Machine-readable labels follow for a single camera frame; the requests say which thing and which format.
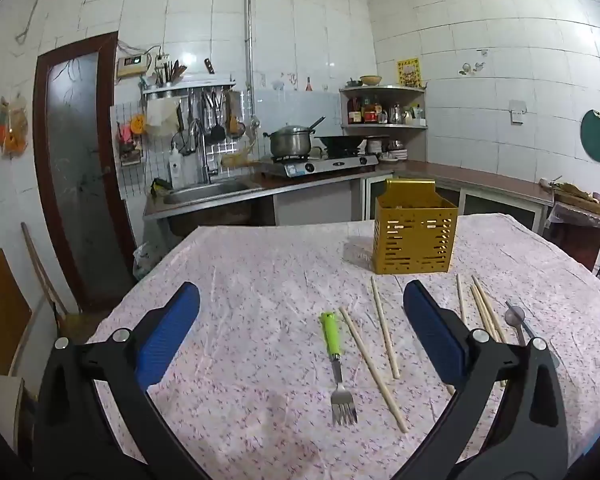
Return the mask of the wooden chopstick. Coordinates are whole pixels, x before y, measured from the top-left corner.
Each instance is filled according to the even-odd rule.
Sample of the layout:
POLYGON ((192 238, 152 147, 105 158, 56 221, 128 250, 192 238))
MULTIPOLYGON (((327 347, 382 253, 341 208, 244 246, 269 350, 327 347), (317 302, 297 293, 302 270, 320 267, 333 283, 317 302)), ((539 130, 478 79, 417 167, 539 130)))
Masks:
POLYGON ((378 369, 375 366, 372 357, 370 356, 370 352, 368 352, 360 333, 358 332, 358 328, 356 327, 355 322, 353 322, 352 318, 350 317, 350 314, 345 308, 340 307, 339 311, 343 317, 343 321, 347 325, 347 328, 350 330, 355 344, 358 347, 358 351, 361 353, 362 359, 365 362, 368 370, 370 371, 370 374, 372 375, 380 394, 385 400, 385 404, 387 404, 388 410, 390 411, 393 418, 396 420, 396 424, 398 425, 399 430, 402 432, 402 434, 406 434, 407 426, 405 419, 400 411, 400 408, 398 407, 396 400, 394 400, 394 397, 390 392, 389 388, 387 387, 386 383, 380 377, 378 369))
POLYGON ((482 321, 483 329, 490 335, 492 339, 494 339, 496 342, 499 342, 500 340, 498 339, 498 334, 496 333, 496 330, 491 323, 490 314, 486 310, 486 305, 482 300, 482 296, 480 295, 478 288, 475 285, 471 285, 470 290, 472 296, 474 296, 475 303, 477 305, 478 312, 482 321))
POLYGON ((465 307, 465 298, 464 298, 464 288, 462 277, 460 274, 456 274, 456 289, 457 289, 457 298, 458 303, 460 304, 460 319, 464 324, 466 324, 466 307, 465 307))
POLYGON ((507 342, 506 337, 501 328, 500 322, 498 322, 498 317, 495 315, 495 312, 492 308, 491 301, 489 300, 488 296, 486 296, 486 292, 484 291, 478 278, 475 275, 473 275, 471 278, 474 281, 475 288, 478 290, 478 294, 483 303, 484 310, 486 310, 486 315, 489 318, 490 325, 492 326, 492 328, 494 330, 494 337, 498 338, 498 342, 502 342, 503 344, 506 344, 506 342, 507 342))
POLYGON ((372 293, 375 301, 376 312, 380 324, 382 338, 384 338, 385 348, 387 352, 387 358, 390 365, 392 377, 394 379, 400 378, 400 370, 398 367, 398 361, 396 360, 396 352, 394 352, 393 344, 389 332, 389 326, 385 316, 385 310, 382 307, 379 290, 373 276, 370 277, 370 286, 372 286, 372 293))

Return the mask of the blue handled spoon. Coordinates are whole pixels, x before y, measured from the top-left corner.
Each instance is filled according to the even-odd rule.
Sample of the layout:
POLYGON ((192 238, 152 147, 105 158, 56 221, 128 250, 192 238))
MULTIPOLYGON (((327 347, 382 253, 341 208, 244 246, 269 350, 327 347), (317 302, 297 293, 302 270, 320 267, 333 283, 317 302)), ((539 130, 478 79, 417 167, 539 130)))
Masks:
POLYGON ((513 304, 511 301, 506 302, 506 307, 505 322, 516 330, 518 342, 522 346, 525 346, 527 343, 524 339, 524 333, 526 333, 530 339, 535 338, 535 333, 526 321, 524 309, 521 306, 518 306, 518 304, 513 304))

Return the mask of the green handled fork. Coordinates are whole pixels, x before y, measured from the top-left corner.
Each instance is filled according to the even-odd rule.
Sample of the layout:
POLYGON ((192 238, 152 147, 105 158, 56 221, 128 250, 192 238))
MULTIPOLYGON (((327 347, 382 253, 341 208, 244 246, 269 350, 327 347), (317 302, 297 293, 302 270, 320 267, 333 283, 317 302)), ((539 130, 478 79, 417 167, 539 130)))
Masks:
POLYGON ((335 390, 330 396, 332 404, 332 421, 335 425, 349 426, 358 422, 352 393, 344 386, 341 368, 341 351, 339 330, 334 312, 324 312, 320 317, 323 335, 332 374, 335 379, 335 390))

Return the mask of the wooden board on floor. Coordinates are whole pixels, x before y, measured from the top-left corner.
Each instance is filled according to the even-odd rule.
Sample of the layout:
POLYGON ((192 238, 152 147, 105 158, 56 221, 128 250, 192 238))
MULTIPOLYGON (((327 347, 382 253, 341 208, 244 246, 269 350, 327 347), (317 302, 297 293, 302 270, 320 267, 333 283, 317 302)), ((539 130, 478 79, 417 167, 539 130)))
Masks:
POLYGON ((0 249, 0 375, 8 375, 12 370, 31 315, 4 250, 0 249))

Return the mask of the floral tablecloth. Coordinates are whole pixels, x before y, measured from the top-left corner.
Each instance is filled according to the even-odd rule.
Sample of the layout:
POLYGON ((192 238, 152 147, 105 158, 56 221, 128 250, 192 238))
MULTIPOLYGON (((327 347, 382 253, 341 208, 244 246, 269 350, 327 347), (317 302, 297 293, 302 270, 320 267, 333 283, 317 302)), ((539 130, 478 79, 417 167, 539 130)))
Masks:
MULTIPOLYGON (((140 281, 97 327, 96 340, 133 327, 185 282, 200 312, 149 393, 187 451, 215 479, 388 479, 424 440, 449 401, 402 309, 405 276, 370 268, 370 222, 202 228, 140 281), (370 286, 375 278, 396 352, 391 374, 370 286), (339 311, 345 308, 405 419, 402 434, 339 311), (358 422, 332 421, 335 390, 321 314, 336 314, 344 386, 358 422)), ((475 275, 497 315, 519 304, 559 359, 569 455, 600 431, 600 280, 504 214, 457 223, 448 272, 422 284, 440 306, 480 318, 475 275)))

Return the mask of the yellow perforated utensil holder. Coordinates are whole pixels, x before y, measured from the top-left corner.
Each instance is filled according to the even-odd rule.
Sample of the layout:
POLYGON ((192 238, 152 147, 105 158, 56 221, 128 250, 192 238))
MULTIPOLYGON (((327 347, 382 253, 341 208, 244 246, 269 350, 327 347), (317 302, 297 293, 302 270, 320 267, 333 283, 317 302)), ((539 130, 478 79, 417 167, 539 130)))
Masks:
POLYGON ((457 217, 457 206, 437 193, 433 180, 387 180, 375 202, 374 272, 446 272, 457 217))

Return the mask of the steel sink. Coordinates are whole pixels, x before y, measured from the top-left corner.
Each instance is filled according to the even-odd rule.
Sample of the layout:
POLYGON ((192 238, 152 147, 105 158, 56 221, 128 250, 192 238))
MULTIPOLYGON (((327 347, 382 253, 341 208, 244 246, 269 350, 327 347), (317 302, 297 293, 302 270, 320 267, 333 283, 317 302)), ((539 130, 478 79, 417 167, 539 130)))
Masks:
POLYGON ((200 202, 201 200, 211 200, 216 196, 251 191, 257 188, 259 188, 259 185, 250 181, 226 180, 172 191, 163 199, 163 203, 166 205, 178 205, 200 202))

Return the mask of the white soap bottle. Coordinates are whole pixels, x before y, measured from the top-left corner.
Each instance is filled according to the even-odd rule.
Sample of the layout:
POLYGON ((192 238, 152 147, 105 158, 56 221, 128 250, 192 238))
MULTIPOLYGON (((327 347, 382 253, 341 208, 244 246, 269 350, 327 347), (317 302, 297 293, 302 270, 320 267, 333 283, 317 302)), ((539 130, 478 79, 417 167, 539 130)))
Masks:
POLYGON ((178 148, 173 145, 169 155, 169 174, 171 185, 174 190, 183 186, 182 174, 182 154, 178 148))

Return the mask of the dark wooden glass door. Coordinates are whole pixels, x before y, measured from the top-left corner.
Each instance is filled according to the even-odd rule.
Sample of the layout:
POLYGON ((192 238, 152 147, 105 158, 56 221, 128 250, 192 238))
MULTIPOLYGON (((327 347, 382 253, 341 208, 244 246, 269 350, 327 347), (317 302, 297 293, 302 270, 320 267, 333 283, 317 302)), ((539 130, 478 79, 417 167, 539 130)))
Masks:
POLYGON ((48 234, 82 312, 110 311, 133 288, 131 222, 120 196, 110 108, 118 36, 38 57, 33 153, 48 234))

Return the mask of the chrome faucet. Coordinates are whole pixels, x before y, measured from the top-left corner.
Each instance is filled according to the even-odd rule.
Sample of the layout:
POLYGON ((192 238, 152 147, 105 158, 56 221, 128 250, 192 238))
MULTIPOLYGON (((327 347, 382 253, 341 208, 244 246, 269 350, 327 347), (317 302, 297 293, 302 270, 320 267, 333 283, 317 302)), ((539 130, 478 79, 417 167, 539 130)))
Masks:
POLYGON ((196 134, 196 148, 199 159, 199 168, 200 168, 200 182, 203 184, 209 184, 211 182, 208 160, 207 160, 207 152, 206 152, 206 141, 204 140, 204 129, 198 129, 196 134))

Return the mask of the gas stove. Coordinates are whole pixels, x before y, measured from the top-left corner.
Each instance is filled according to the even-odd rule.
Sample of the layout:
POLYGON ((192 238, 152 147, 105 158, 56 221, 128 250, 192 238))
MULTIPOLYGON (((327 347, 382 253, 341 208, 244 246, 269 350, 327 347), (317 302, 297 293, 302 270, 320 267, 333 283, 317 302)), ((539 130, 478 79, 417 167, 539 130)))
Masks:
POLYGON ((358 155, 338 158, 287 158, 265 159, 257 163, 261 174, 282 178, 300 178, 314 174, 327 174, 349 169, 373 168, 379 164, 375 155, 358 155))

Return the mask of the corner shelf with bottles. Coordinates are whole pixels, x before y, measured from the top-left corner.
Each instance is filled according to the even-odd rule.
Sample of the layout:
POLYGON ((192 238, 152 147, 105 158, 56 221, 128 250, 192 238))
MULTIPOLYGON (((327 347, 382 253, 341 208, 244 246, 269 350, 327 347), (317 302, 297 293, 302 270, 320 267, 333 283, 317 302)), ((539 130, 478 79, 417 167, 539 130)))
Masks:
POLYGON ((340 89, 341 128, 351 134, 375 129, 426 130, 425 94, 425 88, 396 84, 340 89))

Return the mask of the steel cooking pot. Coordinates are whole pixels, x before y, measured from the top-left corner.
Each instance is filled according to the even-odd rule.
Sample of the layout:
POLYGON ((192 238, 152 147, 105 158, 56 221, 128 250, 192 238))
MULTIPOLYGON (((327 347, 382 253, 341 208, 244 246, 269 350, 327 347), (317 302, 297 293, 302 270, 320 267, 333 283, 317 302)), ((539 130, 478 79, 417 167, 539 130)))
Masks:
POLYGON ((270 142, 273 158, 300 158, 310 154, 312 134, 315 129, 302 126, 285 126, 263 136, 270 142))

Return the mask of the wall utensil rack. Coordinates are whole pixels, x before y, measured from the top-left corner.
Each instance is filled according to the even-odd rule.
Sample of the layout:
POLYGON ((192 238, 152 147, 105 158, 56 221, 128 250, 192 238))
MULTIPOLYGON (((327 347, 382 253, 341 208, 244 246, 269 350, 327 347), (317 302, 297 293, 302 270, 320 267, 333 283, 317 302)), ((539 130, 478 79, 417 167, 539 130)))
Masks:
POLYGON ((183 79, 180 82, 145 84, 140 90, 146 120, 146 132, 152 136, 195 136, 199 128, 205 136, 219 125, 221 142, 228 137, 230 94, 236 81, 226 77, 183 79))

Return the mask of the yellow wall poster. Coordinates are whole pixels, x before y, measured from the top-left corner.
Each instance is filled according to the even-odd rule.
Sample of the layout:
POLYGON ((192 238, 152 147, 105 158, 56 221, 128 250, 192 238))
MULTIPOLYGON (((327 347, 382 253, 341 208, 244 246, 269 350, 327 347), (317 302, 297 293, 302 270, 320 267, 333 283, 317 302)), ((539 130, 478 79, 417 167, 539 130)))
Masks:
POLYGON ((402 87, 422 88, 422 72, 419 58, 408 58, 396 62, 398 83, 402 87))

